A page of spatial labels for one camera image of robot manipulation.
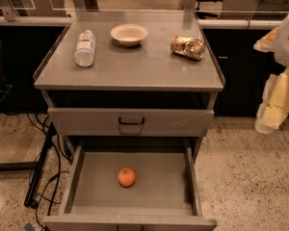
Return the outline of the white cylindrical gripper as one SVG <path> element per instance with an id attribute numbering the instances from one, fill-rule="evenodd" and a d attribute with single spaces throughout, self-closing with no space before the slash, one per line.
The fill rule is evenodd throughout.
<path id="1" fill-rule="evenodd" d="M 267 35 L 259 39 L 254 50 L 268 53 L 275 51 L 277 63 L 289 67 L 289 13 Z M 289 68 L 279 75 L 271 74 L 262 94 L 254 128 L 262 134 L 276 131 L 289 115 Z"/>

